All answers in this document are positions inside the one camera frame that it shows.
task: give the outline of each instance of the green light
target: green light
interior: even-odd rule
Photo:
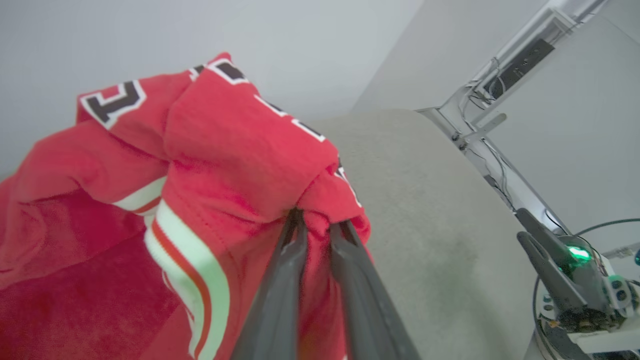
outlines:
[[[591,254],[587,250],[575,246],[569,246],[569,251],[573,257],[580,262],[587,262],[591,260]]]

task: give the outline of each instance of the red garment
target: red garment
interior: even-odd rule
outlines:
[[[228,359],[293,207],[300,358],[342,359],[328,226],[370,230],[335,147],[227,54],[81,95],[0,186],[0,358]]]

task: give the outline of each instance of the gray table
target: gray table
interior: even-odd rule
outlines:
[[[521,360],[534,270],[522,230],[443,133],[408,110],[313,123],[339,149],[369,248],[420,355]]]

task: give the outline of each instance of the red fabric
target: red fabric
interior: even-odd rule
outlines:
[[[264,102],[241,74],[222,74],[220,61],[230,64],[222,54],[197,71],[81,95],[77,125],[36,144],[0,185],[0,357],[188,358],[187,311],[144,251],[145,226],[132,212],[157,198],[131,211],[112,205],[163,176],[163,202],[228,281],[214,358],[229,358],[293,207],[309,228],[301,358],[344,357],[327,230],[351,219],[366,242],[368,219],[336,148]],[[121,102],[126,111],[87,105],[134,86],[138,100]]]

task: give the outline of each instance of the gray wall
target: gray wall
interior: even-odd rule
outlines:
[[[508,119],[489,137],[573,232],[640,217],[638,18],[640,2],[612,0],[495,110]],[[585,237],[604,252],[639,233],[631,223]],[[638,280],[633,258],[611,263]]]
[[[547,0],[427,0],[354,111],[441,105]]]
[[[229,51],[302,120],[347,113],[422,0],[4,0],[0,176],[71,126],[75,98]]]

